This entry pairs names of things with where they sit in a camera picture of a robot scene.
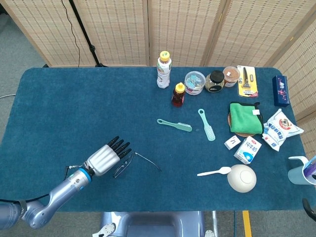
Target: yellow tape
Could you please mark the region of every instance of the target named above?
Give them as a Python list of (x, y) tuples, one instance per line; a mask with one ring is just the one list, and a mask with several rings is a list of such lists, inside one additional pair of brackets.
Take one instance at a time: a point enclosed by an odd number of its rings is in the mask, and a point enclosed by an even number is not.
[(245, 237), (251, 237), (251, 226), (249, 219), (249, 211), (242, 211), (243, 226), (245, 228)]

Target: eyeglasses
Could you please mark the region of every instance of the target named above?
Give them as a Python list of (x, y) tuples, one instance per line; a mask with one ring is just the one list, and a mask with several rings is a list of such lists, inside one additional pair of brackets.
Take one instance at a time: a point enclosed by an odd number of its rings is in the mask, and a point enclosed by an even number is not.
[(117, 178), (124, 170), (126, 170), (126, 168), (129, 166), (129, 164), (132, 162), (134, 155), (136, 156), (140, 156), (141, 158), (147, 160), (148, 162), (150, 162), (151, 164), (153, 164), (159, 171), (162, 171), (158, 165), (156, 165), (155, 163), (153, 163), (151, 160), (147, 159), (146, 157), (143, 157), (141, 154), (137, 153), (137, 152), (133, 152), (127, 159), (126, 161), (123, 162), (123, 164), (121, 166), (119, 166), (116, 171), (113, 174), (114, 178)]

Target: robotic arm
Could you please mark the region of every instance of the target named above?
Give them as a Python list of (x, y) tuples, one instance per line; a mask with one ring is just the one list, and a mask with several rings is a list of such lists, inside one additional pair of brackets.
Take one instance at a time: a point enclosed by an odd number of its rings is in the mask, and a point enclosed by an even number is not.
[(114, 144), (118, 138), (114, 138), (91, 155), (85, 162), (85, 167), (79, 168), (68, 179), (50, 191), (50, 200), (47, 206), (38, 200), (24, 204), (23, 202), (0, 204), (0, 230), (11, 228), (19, 218), (33, 229), (45, 226), (62, 205), (92, 181), (94, 175), (105, 174), (131, 151), (131, 149), (124, 151), (129, 142), (121, 147), (119, 146), (123, 140)]

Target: yellow bottle cap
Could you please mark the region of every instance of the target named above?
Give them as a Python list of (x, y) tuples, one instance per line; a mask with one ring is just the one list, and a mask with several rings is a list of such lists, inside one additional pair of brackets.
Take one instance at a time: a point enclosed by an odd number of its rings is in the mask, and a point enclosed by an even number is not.
[(170, 59), (170, 53), (168, 51), (162, 51), (160, 53), (160, 60), (163, 62), (168, 62)]
[(178, 83), (175, 88), (177, 93), (183, 93), (185, 88), (182, 82)]

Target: green comb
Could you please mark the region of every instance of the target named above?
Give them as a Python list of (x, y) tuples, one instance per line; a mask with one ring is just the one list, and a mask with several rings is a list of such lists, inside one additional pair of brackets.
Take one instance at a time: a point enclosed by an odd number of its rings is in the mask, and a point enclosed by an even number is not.
[(157, 119), (157, 123), (159, 124), (163, 124), (163, 125), (169, 125), (172, 127), (175, 127), (177, 129), (183, 130), (183, 131), (187, 131), (187, 132), (191, 132), (192, 131), (192, 127), (191, 125), (185, 124), (185, 123), (171, 123), (162, 119)]

